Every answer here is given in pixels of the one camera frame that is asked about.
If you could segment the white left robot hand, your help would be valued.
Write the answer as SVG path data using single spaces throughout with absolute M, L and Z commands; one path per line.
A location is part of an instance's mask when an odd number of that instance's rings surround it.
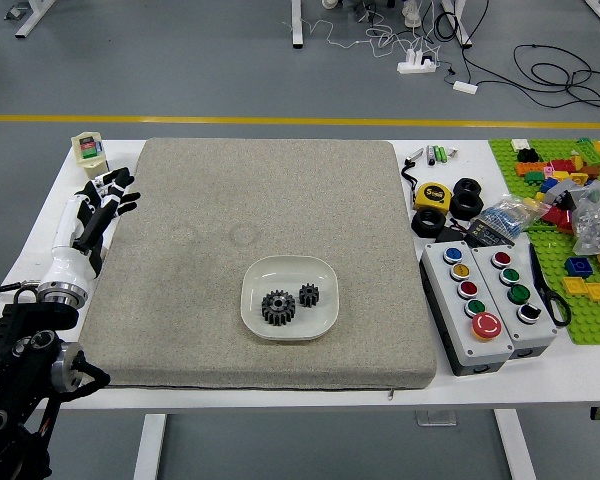
M 122 167 L 88 181 L 66 203 L 52 248 L 52 264 L 42 289 L 65 285 L 86 291 L 100 274 L 104 233 L 114 219 L 137 207 L 140 194 L 127 188 L 134 177 Z

